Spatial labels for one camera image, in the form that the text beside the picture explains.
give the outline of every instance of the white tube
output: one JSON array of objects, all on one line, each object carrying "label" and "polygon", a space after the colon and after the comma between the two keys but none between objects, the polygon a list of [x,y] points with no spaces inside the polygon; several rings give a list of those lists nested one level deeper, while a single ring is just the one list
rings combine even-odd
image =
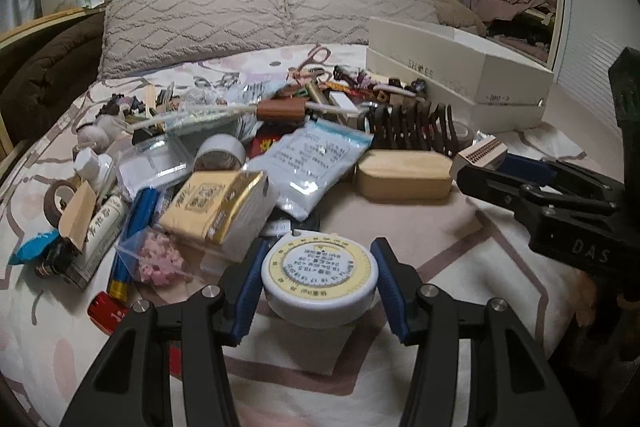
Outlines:
[{"label": "white tube", "polygon": [[324,105],[322,103],[316,103],[316,102],[306,102],[305,107],[307,109],[311,109],[312,111],[327,112],[331,114],[343,114],[345,116],[357,116],[361,112],[365,112],[368,110],[365,107],[357,108],[354,110],[349,108],[338,107],[337,105]]},{"label": "white tube", "polygon": [[185,116],[189,116],[190,113],[193,112],[255,112],[256,106],[249,104],[238,104],[238,105],[187,105],[180,108],[180,111],[173,111],[165,114],[160,114],[158,116],[154,116],[153,118],[149,118],[148,120],[143,120],[140,122],[133,123],[128,126],[127,130],[130,133],[136,131],[138,129],[146,129],[147,127],[151,127],[152,125],[156,125],[158,123],[165,123],[170,120],[175,120],[177,118],[184,118]]},{"label": "white tube", "polygon": [[401,87],[389,86],[387,84],[377,84],[373,86],[373,91],[386,91],[395,94],[401,94],[402,96],[407,96],[409,98],[415,98],[414,92],[407,91],[406,89],[402,89]]}]

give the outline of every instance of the pink beads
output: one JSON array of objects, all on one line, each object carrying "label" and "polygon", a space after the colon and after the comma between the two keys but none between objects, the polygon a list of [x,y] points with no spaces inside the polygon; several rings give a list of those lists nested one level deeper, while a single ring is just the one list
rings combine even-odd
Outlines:
[{"label": "pink beads", "polygon": [[140,250],[138,264],[142,282],[167,286],[175,280],[178,275],[176,270],[182,270],[183,265],[184,259],[168,235],[148,232],[145,244]]}]

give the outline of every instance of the yellow dial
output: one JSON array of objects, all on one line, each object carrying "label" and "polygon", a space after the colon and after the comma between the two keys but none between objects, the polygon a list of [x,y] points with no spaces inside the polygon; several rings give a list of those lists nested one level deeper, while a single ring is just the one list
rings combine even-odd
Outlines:
[{"label": "yellow dial", "polygon": [[269,262],[269,275],[286,293],[325,300],[348,295],[369,280],[371,263],[358,245],[318,234],[291,239]]}]

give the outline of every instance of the blue pen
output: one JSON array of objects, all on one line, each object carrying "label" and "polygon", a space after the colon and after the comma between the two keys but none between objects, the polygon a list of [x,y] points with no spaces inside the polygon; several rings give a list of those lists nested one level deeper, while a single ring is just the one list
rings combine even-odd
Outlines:
[{"label": "blue pen", "polygon": [[[120,241],[126,241],[132,235],[148,227],[159,195],[160,192],[154,188],[143,188],[139,190],[122,229]],[[126,302],[129,296],[129,284],[131,284],[131,280],[131,274],[127,265],[122,257],[116,254],[113,259],[113,264],[111,265],[107,293],[114,299]]]}]

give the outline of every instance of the closet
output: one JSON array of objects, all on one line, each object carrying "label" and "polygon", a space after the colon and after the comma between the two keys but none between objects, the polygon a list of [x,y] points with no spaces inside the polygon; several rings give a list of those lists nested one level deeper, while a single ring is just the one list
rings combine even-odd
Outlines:
[{"label": "closet", "polygon": [[[479,6],[476,4],[478,0],[459,1],[472,9]],[[484,15],[487,15],[486,7],[491,6],[490,3],[485,2]],[[491,23],[485,22],[487,38],[553,69],[558,52],[561,15],[562,0],[548,0],[543,6],[527,8],[510,20],[498,18]]]}]

